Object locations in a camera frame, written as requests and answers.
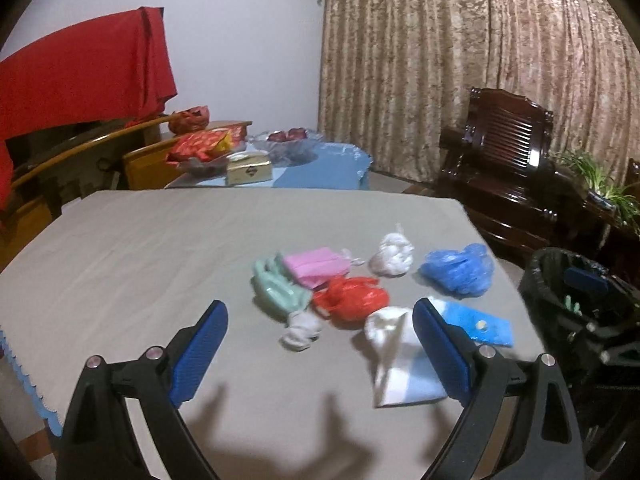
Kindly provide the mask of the green rubber glove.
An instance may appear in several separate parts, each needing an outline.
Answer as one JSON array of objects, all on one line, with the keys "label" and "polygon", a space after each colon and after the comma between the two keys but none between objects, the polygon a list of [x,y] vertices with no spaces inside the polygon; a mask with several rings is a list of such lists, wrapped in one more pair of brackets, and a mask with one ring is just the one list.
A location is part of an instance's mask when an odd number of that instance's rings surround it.
[{"label": "green rubber glove", "polygon": [[573,301],[570,295],[567,295],[564,300],[564,308],[570,312],[582,316],[582,310],[580,310],[580,304],[578,301]]}]

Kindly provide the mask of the blue tube white cap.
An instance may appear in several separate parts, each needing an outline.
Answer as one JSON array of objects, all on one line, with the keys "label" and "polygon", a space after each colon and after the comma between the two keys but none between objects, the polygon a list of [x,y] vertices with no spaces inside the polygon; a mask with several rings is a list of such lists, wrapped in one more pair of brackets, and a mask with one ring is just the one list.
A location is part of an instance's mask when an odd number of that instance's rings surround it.
[{"label": "blue tube white cap", "polygon": [[453,301],[435,297],[428,297],[428,301],[446,323],[462,328],[472,340],[498,347],[514,346],[512,326],[508,320]]}]

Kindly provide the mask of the blue plastic bag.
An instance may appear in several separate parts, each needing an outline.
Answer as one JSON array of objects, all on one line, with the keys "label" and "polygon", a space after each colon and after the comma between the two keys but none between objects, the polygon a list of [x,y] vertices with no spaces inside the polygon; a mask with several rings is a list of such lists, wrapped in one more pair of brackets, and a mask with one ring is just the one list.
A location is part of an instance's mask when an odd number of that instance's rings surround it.
[{"label": "blue plastic bag", "polygon": [[484,244],[469,244],[462,250],[429,252],[420,265],[421,276],[456,296],[479,297],[488,291],[494,262]]}]

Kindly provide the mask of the white blue plastic package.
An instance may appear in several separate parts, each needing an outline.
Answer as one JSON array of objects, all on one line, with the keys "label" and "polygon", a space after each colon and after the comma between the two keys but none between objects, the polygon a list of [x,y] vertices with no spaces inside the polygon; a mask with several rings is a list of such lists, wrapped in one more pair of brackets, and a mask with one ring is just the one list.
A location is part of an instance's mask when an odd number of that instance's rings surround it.
[{"label": "white blue plastic package", "polygon": [[371,313],[363,333],[376,355],[373,400],[377,408],[437,402],[447,393],[412,324],[412,310]]}]

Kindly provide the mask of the white plastic bag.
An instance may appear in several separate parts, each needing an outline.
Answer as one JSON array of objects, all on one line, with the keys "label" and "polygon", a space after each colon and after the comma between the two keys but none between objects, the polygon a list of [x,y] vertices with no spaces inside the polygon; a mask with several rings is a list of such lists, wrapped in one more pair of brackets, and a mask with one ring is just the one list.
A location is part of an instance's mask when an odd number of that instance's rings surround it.
[{"label": "white plastic bag", "polygon": [[369,269],[378,276],[398,278],[408,273],[413,264],[414,246],[399,223],[387,233],[369,260]]}]

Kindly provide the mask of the green glove white cuff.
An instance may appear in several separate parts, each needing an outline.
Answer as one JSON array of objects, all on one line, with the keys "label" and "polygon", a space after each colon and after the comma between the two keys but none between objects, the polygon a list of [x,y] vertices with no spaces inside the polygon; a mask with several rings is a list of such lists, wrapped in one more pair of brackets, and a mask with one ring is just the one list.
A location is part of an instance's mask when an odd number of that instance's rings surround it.
[{"label": "green glove white cuff", "polygon": [[280,256],[255,261],[250,282],[258,307],[284,324],[285,349],[302,352],[320,337],[323,324],[311,309],[311,290],[294,280]]}]

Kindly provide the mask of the red plastic bag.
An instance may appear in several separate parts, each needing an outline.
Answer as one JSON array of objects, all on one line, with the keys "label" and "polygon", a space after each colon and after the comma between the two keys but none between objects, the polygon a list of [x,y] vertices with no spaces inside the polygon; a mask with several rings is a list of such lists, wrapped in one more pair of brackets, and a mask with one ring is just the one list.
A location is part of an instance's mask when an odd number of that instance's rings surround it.
[{"label": "red plastic bag", "polygon": [[371,313],[387,307],[390,295],[377,278],[332,278],[312,294],[312,304],[325,318],[344,323],[363,322]]},{"label": "red plastic bag", "polygon": [[206,105],[194,106],[171,115],[168,129],[175,136],[204,130],[209,124],[209,109]]}]

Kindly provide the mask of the pink cloth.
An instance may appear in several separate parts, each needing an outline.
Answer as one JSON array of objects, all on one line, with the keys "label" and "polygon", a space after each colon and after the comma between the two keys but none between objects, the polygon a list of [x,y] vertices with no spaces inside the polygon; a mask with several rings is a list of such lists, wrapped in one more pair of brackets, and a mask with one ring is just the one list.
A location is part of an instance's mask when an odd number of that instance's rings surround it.
[{"label": "pink cloth", "polygon": [[346,249],[334,252],[329,247],[321,247],[284,256],[282,263],[297,284],[317,289],[328,284],[332,278],[349,274],[353,266],[363,266],[364,260],[354,258]]}]

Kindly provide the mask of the black lined trash bin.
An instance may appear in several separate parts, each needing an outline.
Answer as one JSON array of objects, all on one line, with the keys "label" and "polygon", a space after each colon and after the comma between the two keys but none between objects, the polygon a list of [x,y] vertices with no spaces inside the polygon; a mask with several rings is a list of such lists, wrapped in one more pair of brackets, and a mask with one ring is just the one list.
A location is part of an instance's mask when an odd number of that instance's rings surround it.
[{"label": "black lined trash bin", "polygon": [[567,385],[639,390],[639,291],[568,250],[537,250],[518,285],[544,348]]}]

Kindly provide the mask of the dark wooden side table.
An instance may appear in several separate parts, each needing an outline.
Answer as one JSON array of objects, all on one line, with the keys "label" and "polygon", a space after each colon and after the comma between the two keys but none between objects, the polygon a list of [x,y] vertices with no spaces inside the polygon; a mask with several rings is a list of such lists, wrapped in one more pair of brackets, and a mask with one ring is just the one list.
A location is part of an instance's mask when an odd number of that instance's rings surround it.
[{"label": "dark wooden side table", "polygon": [[551,245],[604,261],[639,255],[639,235],[620,226],[612,210],[587,198],[563,198],[558,203],[558,220],[552,229]]}]

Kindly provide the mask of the green potted plant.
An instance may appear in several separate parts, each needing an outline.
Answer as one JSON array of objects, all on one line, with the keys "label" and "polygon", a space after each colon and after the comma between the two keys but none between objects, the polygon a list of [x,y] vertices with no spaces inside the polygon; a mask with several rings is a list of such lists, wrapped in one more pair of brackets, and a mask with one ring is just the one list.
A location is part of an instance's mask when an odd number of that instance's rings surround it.
[{"label": "green potted plant", "polygon": [[639,234],[639,200],[629,192],[631,185],[617,184],[604,166],[586,151],[565,150],[554,157],[563,166],[582,176],[591,194],[603,205],[613,207],[614,220],[618,226],[631,228]]}]

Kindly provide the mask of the grey table cloth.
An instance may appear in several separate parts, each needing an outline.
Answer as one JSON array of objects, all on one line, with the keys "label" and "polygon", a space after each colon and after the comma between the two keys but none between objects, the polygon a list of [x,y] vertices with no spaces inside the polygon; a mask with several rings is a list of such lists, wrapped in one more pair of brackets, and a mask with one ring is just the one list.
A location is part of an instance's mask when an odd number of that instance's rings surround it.
[{"label": "grey table cloth", "polygon": [[99,192],[1,274],[1,329],[47,408],[64,415],[89,356],[132,360],[214,300],[229,328],[181,415],[225,479],[417,479],[456,422],[453,400],[376,408],[374,354],[326,325],[306,351],[258,307],[260,259],[329,247],[367,259],[401,228],[417,259],[480,240],[454,200],[380,192],[179,188]]}]

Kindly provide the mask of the blue side table cloth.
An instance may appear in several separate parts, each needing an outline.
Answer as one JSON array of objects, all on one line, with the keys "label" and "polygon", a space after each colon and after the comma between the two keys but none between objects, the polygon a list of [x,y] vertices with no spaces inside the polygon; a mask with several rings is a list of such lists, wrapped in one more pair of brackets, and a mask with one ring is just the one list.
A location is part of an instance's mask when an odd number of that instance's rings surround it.
[{"label": "blue side table cloth", "polygon": [[325,188],[367,191],[372,157],[356,145],[320,143],[316,158],[306,164],[274,167],[272,179],[241,184],[241,188]]}]

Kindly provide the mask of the beige patterned curtain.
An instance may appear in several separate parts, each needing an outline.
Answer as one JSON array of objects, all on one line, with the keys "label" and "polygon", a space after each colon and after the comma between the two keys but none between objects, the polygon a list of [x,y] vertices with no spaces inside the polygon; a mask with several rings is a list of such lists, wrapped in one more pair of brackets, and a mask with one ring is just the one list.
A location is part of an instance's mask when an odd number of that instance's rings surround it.
[{"label": "beige patterned curtain", "polygon": [[319,127],[379,170],[433,180],[472,88],[553,114],[552,150],[621,176],[639,154],[639,50],[608,0],[321,0]]}]

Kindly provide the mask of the glass fruit bowl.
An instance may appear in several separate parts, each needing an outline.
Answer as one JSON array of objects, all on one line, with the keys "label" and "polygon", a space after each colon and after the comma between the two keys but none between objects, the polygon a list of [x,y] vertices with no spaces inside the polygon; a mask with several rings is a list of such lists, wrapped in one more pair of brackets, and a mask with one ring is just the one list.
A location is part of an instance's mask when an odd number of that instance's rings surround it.
[{"label": "glass fruit bowl", "polygon": [[265,131],[248,138],[256,150],[267,153],[274,166],[311,162],[316,158],[316,147],[323,141],[322,133],[306,128]]}]

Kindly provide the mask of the beige tissue box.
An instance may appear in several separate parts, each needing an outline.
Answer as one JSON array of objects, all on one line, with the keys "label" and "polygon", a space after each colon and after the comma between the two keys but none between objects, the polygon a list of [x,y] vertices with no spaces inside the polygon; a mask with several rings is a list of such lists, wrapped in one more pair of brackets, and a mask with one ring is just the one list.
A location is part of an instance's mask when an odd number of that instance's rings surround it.
[{"label": "beige tissue box", "polygon": [[266,153],[236,153],[228,159],[226,182],[230,186],[266,182],[271,179],[272,165]]}]

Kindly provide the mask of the red snack packages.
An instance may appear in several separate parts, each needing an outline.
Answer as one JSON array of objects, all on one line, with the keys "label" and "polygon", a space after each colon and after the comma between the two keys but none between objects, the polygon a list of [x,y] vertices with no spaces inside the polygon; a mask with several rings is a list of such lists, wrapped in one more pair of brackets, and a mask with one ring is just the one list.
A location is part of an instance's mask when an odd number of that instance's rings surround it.
[{"label": "red snack packages", "polygon": [[178,164],[194,159],[213,160],[244,148],[246,133],[243,127],[201,130],[180,136],[166,155],[166,162]]}]

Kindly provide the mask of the red plastic bag on cabinet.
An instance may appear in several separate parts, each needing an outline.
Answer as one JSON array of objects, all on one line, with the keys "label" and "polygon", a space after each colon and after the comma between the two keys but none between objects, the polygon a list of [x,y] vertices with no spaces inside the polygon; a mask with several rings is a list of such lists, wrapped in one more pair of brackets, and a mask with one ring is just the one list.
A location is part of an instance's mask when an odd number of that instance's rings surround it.
[{"label": "red plastic bag on cabinet", "polygon": [[206,105],[194,106],[171,115],[168,129],[175,136],[204,130],[209,124],[209,109]]}]

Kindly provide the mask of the red cloth cover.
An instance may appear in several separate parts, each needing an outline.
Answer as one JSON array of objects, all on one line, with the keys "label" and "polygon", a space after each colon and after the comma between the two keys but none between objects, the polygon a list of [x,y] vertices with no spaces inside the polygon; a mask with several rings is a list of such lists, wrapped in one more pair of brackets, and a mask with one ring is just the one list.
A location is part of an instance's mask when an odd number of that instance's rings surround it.
[{"label": "red cloth cover", "polygon": [[160,114],[177,95],[164,10],[93,18],[1,62],[1,140],[47,128]]}]

